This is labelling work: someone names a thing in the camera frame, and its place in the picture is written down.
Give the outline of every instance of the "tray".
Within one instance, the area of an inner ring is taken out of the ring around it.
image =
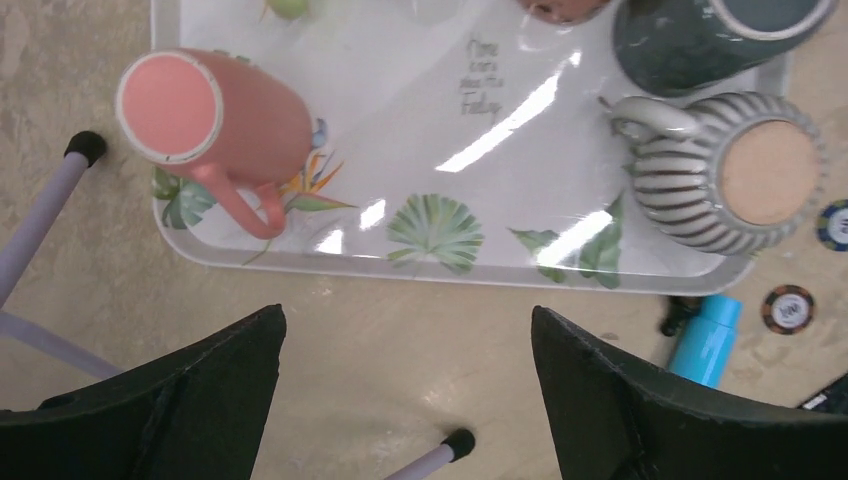
[[[263,0],[151,3],[155,48],[250,61],[315,116],[315,151],[281,191],[289,226],[271,242],[202,187],[154,173],[157,224],[191,260],[686,295],[722,291],[752,265],[674,243],[632,199],[627,145],[598,101],[641,93],[612,54],[617,2],[572,28],[502,0],[313,0],[294,22],[263,16]],[[700,96],[783,94],[788,62]]]

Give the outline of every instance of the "blue bottle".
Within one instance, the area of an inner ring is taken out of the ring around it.
[[[723,295],[707,297],[689,321],[668,369],[693,382],[716,388],[736,342],[742,303]]]

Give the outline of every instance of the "cork base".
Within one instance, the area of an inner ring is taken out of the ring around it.
[[[754,225],[789,220],[807,202],[819,177],[818,152],[810,137],[785,121],[768,121],[728,148],[721,171],[727,208]]]

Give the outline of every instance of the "floor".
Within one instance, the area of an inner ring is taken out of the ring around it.
[[[131,368],[282,303],[289,335],[254,478],[373,479],[473,428],[478,449],[434,479],[555,479],[556,458],[530,351],[530,311],[552,307],[636,355],[665,362],[661,299],[648,295],[457,286],[206,268],[179,257],[150,215],[149,166],[113,120],[122,69],[148,49],[136,0],[0,0],[0,244],[68,138],[93,128],[109,157],[77,191],[5,309]],[[790,99],[833,152],[827,200],[847,197],[848,6],[795,56]],[[744,301],[721,389],[792,406],[848,365],[848,263],[812,221],[729,294]],[[758,310],[777,285],[816,297],[803,333],[771,333]],[[93,382],[0,339],[0,408]]]

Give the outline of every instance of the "pink mug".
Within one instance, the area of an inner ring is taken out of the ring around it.
[[[124,72],[116,112],[135,149],[203,185],[251,235],[283,232],[278,190],[312,150],[309,111],[290,88],[224,54],[157,51]],[[267,221],[237,188],[259,197]]]

